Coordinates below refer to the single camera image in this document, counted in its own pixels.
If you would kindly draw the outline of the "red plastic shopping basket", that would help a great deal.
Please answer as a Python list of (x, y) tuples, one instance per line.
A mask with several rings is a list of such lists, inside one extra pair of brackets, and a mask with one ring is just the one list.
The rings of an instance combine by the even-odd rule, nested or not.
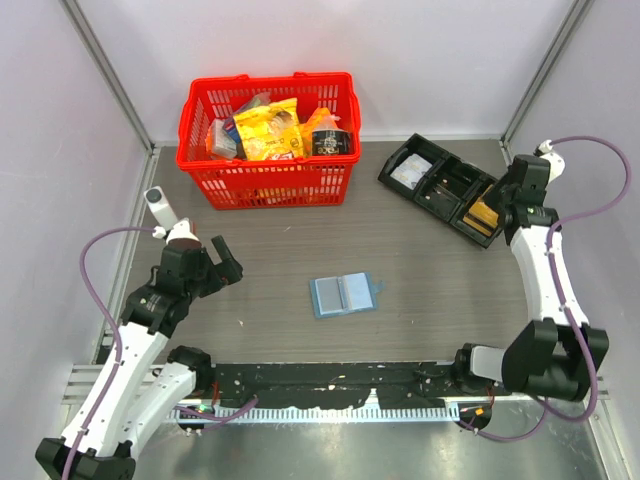
[[(349, 133), (350, 152), (263, 162), (208, 155), (205, 139), (212, 122), (226, 119), (261, 92), (275, 101), (296, 98), (303, 119), (318, 107), (328, 108)], [(182, 110), (176, 164), (217, 210), (340, 205), (361, 156), (360, 128), (359, 101), (347, 72), (199, 78), (191, 83)]]

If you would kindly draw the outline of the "white bottle grey cap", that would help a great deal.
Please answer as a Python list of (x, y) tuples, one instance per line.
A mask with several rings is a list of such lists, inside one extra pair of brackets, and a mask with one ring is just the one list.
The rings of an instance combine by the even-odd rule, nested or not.
[(144, 192), (144, 199), (157, 224), (170, 231), (179, 218), (160, 186), (154, 186)]

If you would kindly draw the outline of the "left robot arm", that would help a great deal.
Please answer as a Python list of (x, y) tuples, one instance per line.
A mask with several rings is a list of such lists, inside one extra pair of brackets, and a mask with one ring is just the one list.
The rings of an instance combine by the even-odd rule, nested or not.
[(150, 279), (125, 302), (114, 346), (80, 411), (57, 438), (43, 439), (36, 461), (51, 479), (130, 479), (153, 431), (186, 396), (213, 387), (209, 354), (179, 346), (161, 374), (139, 390), (192, 303), (239, 282), (243, 268), (223, 237), (212, 240), (214, 263), (193, 235), (170, 240)]

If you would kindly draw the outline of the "gold cards stack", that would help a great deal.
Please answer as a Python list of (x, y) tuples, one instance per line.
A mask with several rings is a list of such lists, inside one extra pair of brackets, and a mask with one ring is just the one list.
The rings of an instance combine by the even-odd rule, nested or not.
[(485, 237), (490, 237), (499, 227), (499, 214), (480, 196), (464, 214), (463, 222)]

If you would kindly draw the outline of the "white cards stack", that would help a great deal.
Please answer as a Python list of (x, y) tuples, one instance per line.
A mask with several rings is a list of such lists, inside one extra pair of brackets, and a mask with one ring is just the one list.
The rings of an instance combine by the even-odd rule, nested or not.
[(414, 190), (421, 179), (432, 168), (432, 163), (418, 154), (412, 154), (404, 159), (390, 174), (403, 186)]

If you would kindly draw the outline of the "black round tin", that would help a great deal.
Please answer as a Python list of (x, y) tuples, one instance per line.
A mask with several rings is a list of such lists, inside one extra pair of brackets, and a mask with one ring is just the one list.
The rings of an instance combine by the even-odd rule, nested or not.
[(312, 133), (313, 156), (339, 156), (351, 153), (351, 133), (342, 129), (319, 129)]

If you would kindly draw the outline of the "black three-compartment tray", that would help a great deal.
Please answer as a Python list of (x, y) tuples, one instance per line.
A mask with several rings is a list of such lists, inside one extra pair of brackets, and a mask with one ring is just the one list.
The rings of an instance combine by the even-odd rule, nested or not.
[[(390, 176), (412, 154), (432, 163), (432, 168), (414, 190)], [(502, 233), (499, 227), (493, 235), (485, 237), (463, 222), (463, 216), (471, 205), (498, 179), (419, 134), (412, 135), (387, 159), (378, 180), (483, 248), (488, 248)]]

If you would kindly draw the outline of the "yellow chips bag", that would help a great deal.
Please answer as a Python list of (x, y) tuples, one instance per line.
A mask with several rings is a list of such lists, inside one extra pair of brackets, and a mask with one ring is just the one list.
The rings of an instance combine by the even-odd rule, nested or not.
[(248, 161), (288, 160), (304, 156), (297, 99), (256, 106), (234, 116)]

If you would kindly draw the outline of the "orange snack bag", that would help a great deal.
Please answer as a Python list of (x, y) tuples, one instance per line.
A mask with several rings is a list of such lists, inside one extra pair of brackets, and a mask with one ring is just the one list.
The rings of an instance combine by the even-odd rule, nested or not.
[(300, 134), (306, 150), (311, 150), (312, 136), (315, 131), (337, 130), (337, 121), (327, 107), (318, 107), (314, 110), (309, 119), (300, 125)]

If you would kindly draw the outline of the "grey small box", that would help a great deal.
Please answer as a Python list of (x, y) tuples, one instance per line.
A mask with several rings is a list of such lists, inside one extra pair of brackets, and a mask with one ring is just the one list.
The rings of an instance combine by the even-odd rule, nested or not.
[(211, 123), (205, 138), (206, 151), (210, 156), (233, 159), (237, 155), (237, 145), (225, 132), (223, 124), (224, 122), (220, 119), (215, 119)]

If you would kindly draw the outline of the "blue card holder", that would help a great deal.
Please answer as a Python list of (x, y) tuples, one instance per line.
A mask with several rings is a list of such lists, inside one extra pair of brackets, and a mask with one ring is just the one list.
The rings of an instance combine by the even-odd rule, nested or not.
[(375, 282), (370, 272), (358, 272), (313, 279), (309, 287), (314, 316), (323, 319), (377, 310), (385, 284)]

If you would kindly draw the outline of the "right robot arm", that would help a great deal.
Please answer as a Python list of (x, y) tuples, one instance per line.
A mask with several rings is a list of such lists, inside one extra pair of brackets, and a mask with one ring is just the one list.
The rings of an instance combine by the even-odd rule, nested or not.
[(559, 217), (544, 204), (564, 168), (553, 151), (518, 155), (481, 198), (518, 263), (530, 321), (506, 349), (467, 343), (457, 351), (451, 380), (462, 394), (497, 382), (511, 393), (581, 401), (597, 382), (609, 338), (590, 327), (574, 295)]

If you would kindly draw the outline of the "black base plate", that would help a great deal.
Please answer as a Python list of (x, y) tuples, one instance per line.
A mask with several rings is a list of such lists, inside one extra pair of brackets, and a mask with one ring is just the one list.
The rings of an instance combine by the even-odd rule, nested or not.
[(494, 381), (465, 384), (450, 363), (219, 363), (188, 399), (239, 408), (256, 398), (261, 409), (362, 408), (375, 393), (382, 409), (437, 406), (444, 397), (509, 394)]

